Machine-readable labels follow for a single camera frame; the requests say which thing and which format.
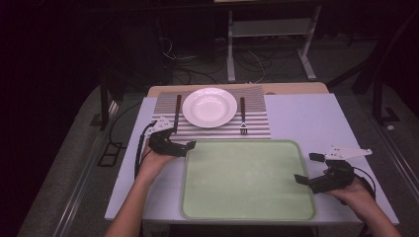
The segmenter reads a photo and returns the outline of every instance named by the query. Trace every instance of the cable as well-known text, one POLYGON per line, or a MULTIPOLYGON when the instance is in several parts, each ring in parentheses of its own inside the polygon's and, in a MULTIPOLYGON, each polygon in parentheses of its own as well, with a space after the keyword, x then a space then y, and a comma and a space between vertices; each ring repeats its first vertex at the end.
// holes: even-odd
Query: cable
MULTIPOLYGON (((235 56, 234 58, 235 58, 235 62, 239 65, 239 66, 241 66, 241 68, 243 68, 243 69, 245 69, 245 70, 247 70, 247 71, 251 71, 251 72, 260 72, 261 71, 261 67, 260 67, 260 65, 255 65, 255 64, 258 64, 258 61, 255 61, 255 62, 251 62, 251 61, 248 61, 247 59, 245 59, 244 57, 243 57, 243 55, 241 55, 240 53, 238 53, 238 54, 236 54, 237 56, 235 56), (257 69, 256 70, 254 70, 254 69, 252 69, 252 68, 249 68, 249 67, 247 67, 247 66, 245 66, 245 65, 243 65, 243 63, 246 63, 246 64, 248 64, 248 65, 250 65, 250 66, 252 66, 252 67, 257 67, 257 69)), ((265 66, 265 68, 268 68, 268 67, 271 67, 272 66, 272 61, 271 60, 269 60, 269 65, 268 66, 265 66)))
MULTIPOLYGON (((281 70, 289 61, 290 59, 294 56, 297 55, 298 50, 294 51, 293 53, 288 54, 287 56, 283 56, 283 57, 278 57, 278 58, 284 58, 284 62, 282 62, 280 65, 276 66, 276 71, 281 70)), ((266 77, 271 77, 271 76, 284 76, 287 78, 295 78, 299 75, 304 74, 303 71, 299 71, 298 73, 295 73, 294 75, 289 75, 289 74, 284 74, 284 73, 272 73, 269 75, 266 75, 266 77)))
POLYGON ((195 75, 192 75, 190 72, 186 72, 186 74, 184 74, 184 75, 173 75, 173 77, 175 78, 175 79, 177 79, 182 85, 190 85, 191 84, 191 81, 192 81, 192 78, 194 77, 194 79, 196 78, 195 77, 195 75), (188 75, 189 76, 189 80, 188 80, 188 82, 187 83, 184 83, 179 77, 180 76, 185 76, 185 75, 188 75))
POLYGON ((374 182, 373 177, 371 177, 367 172, 361 170, 360 168, 354 167, 354 169, 363 172, 364 174, 366 174, 370 178, 371 182, 373 183, 373 191, 374 191, 374 196, 375 196, 376 195, 376 182, 374 182))
MULTIPOLYGON (((247 52, 249 52, 249 49, 245 49, 245 50, 243 50, 243 52, 247 53, 247 52)), ((253 54, 257 55, 258 58, 262 58, 262 59, 259 59, 259 61, 261 63, 262 62, 268 62, 268 65, 265 64, 265 68, 271 67, 273 65, 272 60, 271 60, 271 56, 265 56, 265 55, 257 54, 257 53, 253 53, 253 54)), ((247 59, 242 54, 238 54, 238 56, 239 56, 238 58, 240 58, 241 60, 243 60, 243 62, 246 62, 247 64, 250 64, 250 65, 253 65, 253 66, 259 64, 258 60, 254 61, 254 60, 247 59)))
POLYGON ((124 112, 122 112, 114 121, 114 123, 111 126, 111 130, 109 132, 109 142, 110 144, 112 144, 113 146, 115 146, 115 142, 112 140, 112 132, 114 130, 115 124, 117 124, 117 121, 123 116, 125 115, 128 111, 132 110, 133 108, 137 107, 140 104, 140 102, 136 103, 135 105, 129 107, 128 109, 126 109, 124 112))
POLYGON ((150 154, 150 152, 152 151, 153 149, 150 149, 145 155, 144 155, 144 157, 142 157, 142 159, 141 160, 143 160, 145 157, 147 157, 147 155, 148 154, 150 154))
MULTIPOLYGON (((218 68, 216 68, 215 71, 210 71, 210 72, 198 72, 198 71, 192 70, 192 69, 188 69, 188 70, 190 70, 191 72, 198 73, 198 74, 215 74, 215 73, 222 70, 222 68, 224 67, 224 64, 225 64, 225 59, 222 61, 221 65, 218 68)), ((176 66, 178 66, 179 68, 185 68, 186 66, 193 66, 193 65, 176 65, 176 66)))
POLYGON ((140 166, 140 161, 142 161, 142 159, 140 159, 141 157, 141 149, 142 149, 142 143, 144 143, 144 137, 145 137, 145 133, 147 132, 147 130, 151 127, 154 126, 157 123, 157 120, 152 121, 149 125, 147 125, 144 130, 142 131, 141 136, 139 137, 139 141, 138 141, 138 148, 136 149, 136 155, 135 155, 135 164, 133 166, 134 168, 134 177, 136 177, 138 175, 138 170, 139 170, 139 166, 140 166))
POLYGON ((161 40, 166 40, 166 41, 169 42, 169 49, 167 50, 167 52, 162 52, 162 53, 163 53, 163 55, 165 55, 166 57, 168 57, 168 58, 170 58, 172 60, 187 60, 187 59, 191 59, 191 58, 196 58, 197 57, 196 55, 194 55, 194 56, 187 56, 187 57, 178 57, 178 56, 176 56, 173 53, 169 55, 170 51, 172 51, 173 43, 169 39, 167 39, 167 38, 160 38, 160 39, 161 40))
POLYGON ((265 68, 263 67, 263 65, 262 65, 262 63, 261 63, 261 61, 259 60, 259 58, 252 52, 252 51, 250 51, 250 50, 247 50, 250 54, 252 54, 255 58, 256 58, 256 60, 258 60, 258 62, 259 62, 259 65, 261 66, 261 69, 262 69, 262 72, 263 72, 263 75, 262 75, 262 77, 258 80, 258 81, 256 81, 255 82, 255 84, 257 84, 257 83, 259 83, 260 81, 262 81, 264 78, 265 78, 265 68))
POLYGON ((275 49, 271 51, 270 55, 265 56, 263 54, 257 54, 259 57, 265 58, 265 59, 261 60, 261 62, 264 62, 265 60, 270 60, 272 58, 284 58, 284 57, 288 57, 288 55, 286 55, 286 56, 274 56, 280 50, 280 48, 281 48, 281 46, 283 44, 283 41, 284 41, 284 37, 281 37, 281 41, 278 43, 278 45, 275 47, 275 49))
POLYGON ((184 72, 190 72, 190 73, 192 72, 192 73, 196 73, 196 74, 199 74, 199 75, 208 77, 213 82, 213 84, 218 84, 218 82, 217 82, 217 80, 215 80, 215 78, 207 75, 206 73, 194 71, 194 70, 191 70, 191 69, 188 69, 188 68, 179 67, 179 66, 176 67, 176 68, 174 68, 174 69, 177 69, 177 70, 180 70, 180 71, 184 71, 184 72))
POLYGON ((214 57, 203 55, 201 57, 196 56, 195 58, 192 58, 192 59, 189 59, 189 60, 183 60, 183 61, 178 60, 178 61, 176 61, 176 64, 180 65, 180 66, 194 67, 194 66, 201 66, 201 65, 210 64, 212 62, 214 62, 214 57))

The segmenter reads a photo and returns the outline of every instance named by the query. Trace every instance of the person's left hand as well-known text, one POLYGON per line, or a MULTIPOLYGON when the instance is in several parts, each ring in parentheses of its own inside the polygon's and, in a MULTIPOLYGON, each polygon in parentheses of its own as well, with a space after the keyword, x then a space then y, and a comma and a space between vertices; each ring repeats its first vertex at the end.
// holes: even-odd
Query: person's left hand
POLYGON ((141 154, 142 160, 139 166, 137 178, 145 179, 151 184, 163 167, 171 160, 177 158, 171 155, 160 155, 148 146, 148 139, 145 141, 144 150, 141 154))

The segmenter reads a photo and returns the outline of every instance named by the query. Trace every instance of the fork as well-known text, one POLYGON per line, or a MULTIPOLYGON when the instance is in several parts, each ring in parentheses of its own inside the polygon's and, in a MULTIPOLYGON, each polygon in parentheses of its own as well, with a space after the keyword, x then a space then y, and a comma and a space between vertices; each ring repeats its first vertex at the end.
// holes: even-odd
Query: fork
POLYGON ((247 125, 246 125, 246 107, 244 105, 244 97, 240 97, 240 108, 241 108, 241 125, 240 133, 242 135, 247 134, 247 125))

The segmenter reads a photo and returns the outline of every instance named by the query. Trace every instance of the black cable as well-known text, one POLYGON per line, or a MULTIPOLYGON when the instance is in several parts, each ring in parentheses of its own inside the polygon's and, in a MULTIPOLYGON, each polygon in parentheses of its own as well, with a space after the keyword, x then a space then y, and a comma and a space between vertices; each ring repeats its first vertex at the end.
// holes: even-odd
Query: black cable
POLYGON ((133 108, 137 107, 140 104, 140 102, 136 103, 135 105, 129 107, 128 109, 126 109, 124 112, 122 112, 114 121, 114 123, 111 126, 111 130, 109 131, 109 142, 110 144, 112 144, 113 146, 115 146, 115 142, 112 140, 112 132, 114 130, 115 124, 117 124, 117 121, 123 116, 125 115, 128 111, 132 110, 133 108))
POLYGON ((191 73, 195 73, 195 74, 199 74, 199 75, 208 77, 214 84, 218 84, 218 81, 215 78, 207 75, 204 72, 199 72, 199 71, 191 70, 189 68, 184 68, 184 67, 181 67, 181 66, 175 66, 174 69, 179 70, 179 71, 184 71, 184 72, 191 72, 191 73))
POLYGON ((246 58, 246 57, 244 57, 243 55, 242 55, 242 53, 244 52, 244 53, 246 53, 246 54, 248 54, 249 53, 249 51, 251 51, 250 49, 247 49, 247 50, 239 50, 240 51, 240 53, 238 53, 237 55, 239 56, 239 58, 241 59, 241 60, 243 60, 244 62, 246 62, 247 64, 250 64, 250 65, 255 65, 255 67, 259 67, 259 61, 261 62, 261 63, 263 63, 263 62, 269 62, 269 64, 268 65, 264 65, 264 67, 265 68, 268 68, 268 67, 271 67, 272 65, 273 65, 273 63, 272 63, 272 60, 271 60, 271 57, 270 56, 265 56, 265 55, 262 55, 262 54, 258 54, 258 53, 255 53, 253 50, 252 50, 252 53, 254 54, 254 55, 252 55, 252 59, 254 59, 255 58, 255 55, 259 58, 259 61, 258 60, 252 60, 252 59, 248 59, 248 58, 246 58))
POLYGON ((253 63, 249 63, 249 62, 247 62, 245 59, 243 59, 243 58, 240 58, 240 57, 236 57, 235 58, 236 60, 235 60, 235 62, 237 63, 237 65, 239 65, 241 68, 243 68, 244 70, 247 70, 247 71, 250 71, 250 72, 261 72, 262 71, 262 69, 261 69, 261 67, 260 66, 256 66, 256 65, 254 65, 253 63), (254 66, 254 67, 257 67, 257 68, 259 68, 259 70, 253 70, 253 69, 250 69, 250 68, 248 68, 248 67, 246 67, 245 65, 243 65, 242 64, 242 62, 245 62, 245 63, 247 63, 247 64, 249 64, 249 65, 251 65, 251 66, 254 66))
POLYGON ((207 55, 197 55, 196 57, 191 58, 191 59, 176 60, 176 64, 181 65, 181 66, 201 66, 201 65, 212 63, 214 62, 215 58, 218 58, 223 55, 224 54, 219 54, 219 55, 215 55, 214 57, 207 56, 207 55))
POLYGON ((376 195, 376 182, 374 182, 373 177, 371 177, 367 172, 365 172, 364 170, 361 170, 360 168, 354 167, 354 169, 363 172, 370 178, 371 182, 373 183, 373 191, 374 191, 374 196, 375 196, 376 195))
MULTIPOLYGON (((293 52, 293 53, 290 53, 289 55, 287 55, 287 56, 285 56, 285 57, 283 57, 285 60, 284 60, 284 62, 283 63, 281 63, 280 65, 278 65, 278 66, 276 66, 276 71, 279 71, 279 70, 281 70, 288 62, 289 62, 289 60, 295 55, 295 54, 298 54, 298 50, 296 50, 295 52, 293 52)), ((299 73, 297 73, 295 76, 291 76, 291 75, 286 75, 288 78, 294 78, 294 77, 296 77, 296 76, 298 76, 298 75, 300 75, 300 74, 303 74, 303 72, 302 71, 300 71, 299 73)), ((268 76, 269 75, 281 75, 281 73, 273 73, 273 74, 268 74, 268 76)))
POLYGON ((199 72, 199 71, 196 71, 196 70, 193 70, 193 69, 186 68, 185 65, 175 65, 175 67, 185 68, 185 69, 188 69, 191 72, 198 73, 198 74, 215 74, 215 73, 222 70, 222 68, 224 67, 224 64, 225 64, 225 60, 222 61, 221 65, 218 68, 216 68, 215 71, 210 71, 210 72, 199 72))
POLYGON ((138 141, 138 148, 136 149, 136 156, 135 156, 135 164, 134 164, 134 177, 136 177, 136 175, 138 175, 138 170, 139 170, 139 164, 140 164, 140 157, 141 157, 141 148, 142 148, 142 143, 144 142, 144 137, 145 137, 145 133, 147 132, 147 130, 151 127, 154 126, 157 123, 157 120, 154 120, 153 122, 151 122, 149 125, 147 125, 144 130, 142 131, 141 136, 139 137, 139 141, 138 141))
MULTIPOLYGON (((266 55, 264 55, 264 54, 262 54, 262 53, 255 53, 258 57, 261 57, 261 58, 265 58, 265 59, 262 59, 262 60, 260 60, 261 62, 264 62, 264 61, 266 61, 266 60, 270 60, 270 59, 272 59, 272 58, 284 58, 284 57, 289 57, 288 55, 287 56, 274 56, 279 50, 280 50, 280 48, 281 48, 281 46, 282 46, 282 43, 283 43, 283 41, 284 41, 284 37, 282 37, 281 38, 281 41, 278 43, 278 45, 274 48, 274 50, 272 50, 271 51, 271 53, 268 55, 268 56, 266 56, 266 55)), ((252 48, 254 48, 254 46, 253 45, 250 45, 250 50, 252 50, 253 51, 253 49, 252 48)), ((240 47, 238 47, 237 48, 238 50, 241 50, 241 51, 245 51, 245 52, 247 52, 249 49, 242 49, 242 48, 240 48, 240 47)))
POLYGON ((183 75, 173 75, 173 77, 175 79, 177 79, 182 85, 190 85, 191 84, 191 81, 192 81, 192 78, 195 77, 195 76, 192 75, 190 72, 186 72, 183 75), (180 77, 183 77, 183 76, 188 76, 189 77, 188 82, 185 83, 183 80, 181 80, 180 77))
POLYGON ((142 161, 145 159, 145 157, 147 157, 147 155, 148 154, 150 154, 150 152, 151 151, 153 151, 153 149, 150 149, 145 155, 144 155, 144 157, 142 157, 138 162, 138 168, 136 169, 137 171, 136 171, 136 175, 138 175, 138 171, 139 171, 139 167, 141 167, 141 164, 142 164, 142 161))

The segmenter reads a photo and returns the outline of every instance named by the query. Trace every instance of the table top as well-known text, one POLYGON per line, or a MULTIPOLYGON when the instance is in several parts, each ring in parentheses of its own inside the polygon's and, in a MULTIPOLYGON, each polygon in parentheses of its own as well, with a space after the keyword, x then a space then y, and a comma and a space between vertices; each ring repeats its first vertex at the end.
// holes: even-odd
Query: table top
POLYGON ((261 83, 261 84, 217 84, 217 85, 187 85, 187 86, 154 86, 148 91, 147 97, 158 97, 161 92, 195 91, 207 87, 220 89, 240 89, 261 85, 265 95, 283 94, 326 94, 327 87, 321 82, 302 83, 261 83))
MULTIPOLYGON (((307 167, 309 178, 323 175, 327 167, 323 163, 310 161, 308 153, 326 153, 332 145, 349 148, 360 148, 357 139, 340 109, 333 94, 329 94, 321 83, 292 83, 292 84, 261 84, 265 95, 271 139, 288 139, 295 141, 301 150, 301 156, 307 167)), ((161 91, 190 90, 206 86, 172 86, 154 87, 149 97, 143 100, 137 121, 132 131, 131 139, 126 150, 126 156, 120 169, 119 176, 111 196, 105 218, 113 219, 121 207, 127 192, 133 182, 133 163, 138 145, 138 138, 142 129, 149 124, 157 102, 156 96, 161 91)), ((222 87, 243 87, 250 85, 221 85, 222 87)), ((368 172, 377 185, 377 203, 389 216, 393 223, 398 223, 385 194, 383 193, 374 172, 365 157, 349 160, 354 167, 368 172)), ((185 158, 181 157, 169 163, 156 178, 150 188, 147 203, 143 213, 144 221, 160 223, 224 223, 217 220, 191 220, 185 218, 181 211, 182 186, 185 173, 185 158)), ((292 225, 321 225, 360 223, 353 211, 342 205, 333 197, 318 194, 314 196, 316 215, 308 221, 233 221, 236 224, 292 224, 292 225)))

